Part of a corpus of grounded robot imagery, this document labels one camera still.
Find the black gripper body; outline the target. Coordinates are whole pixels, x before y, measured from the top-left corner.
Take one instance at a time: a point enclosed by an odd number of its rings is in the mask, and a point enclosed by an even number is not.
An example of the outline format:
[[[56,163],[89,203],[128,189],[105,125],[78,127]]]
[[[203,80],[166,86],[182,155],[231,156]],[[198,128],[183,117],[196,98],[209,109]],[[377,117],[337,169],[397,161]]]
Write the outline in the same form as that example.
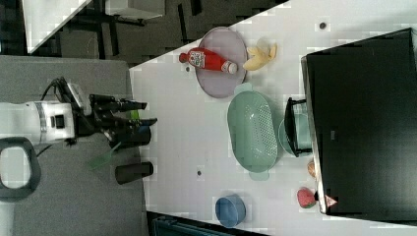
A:
[[[114,96],[90,94],[86,104],[88,111],[81,111],[77,116],[77,137],[101,133],[111,145],[117,145],[121,120],[114,112],[120,105]]]

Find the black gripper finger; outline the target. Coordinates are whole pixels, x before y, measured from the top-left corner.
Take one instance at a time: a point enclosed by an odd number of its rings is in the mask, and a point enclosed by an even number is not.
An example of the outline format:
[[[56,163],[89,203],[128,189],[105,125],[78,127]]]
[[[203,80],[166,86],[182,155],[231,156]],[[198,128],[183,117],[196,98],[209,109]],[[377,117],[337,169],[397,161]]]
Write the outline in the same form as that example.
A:
[[[121,119],[118,125],[125,129],[133,129],[135,127],[152,126],[157,122],[156,118],[150,119]]]
[[[148,104],[146,102],[124,100],[117,103],[116,109],[118,111],[145,110],[147,105]]]

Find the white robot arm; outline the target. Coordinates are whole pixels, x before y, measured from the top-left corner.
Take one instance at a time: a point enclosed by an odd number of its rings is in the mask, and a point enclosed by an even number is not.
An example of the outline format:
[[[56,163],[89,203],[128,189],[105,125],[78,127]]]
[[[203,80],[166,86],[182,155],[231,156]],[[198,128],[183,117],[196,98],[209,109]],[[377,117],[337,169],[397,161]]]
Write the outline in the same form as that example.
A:
[[[87,103],[28,101],[1,104],[1,200],[14,203],[29,197],[41,179],[40,152],[57,143],[73,145],[79,138],[101,133],[112,151],[145,146],[157,120],[123,118],[119,112],[144,109],[144,102],[92,94]]]

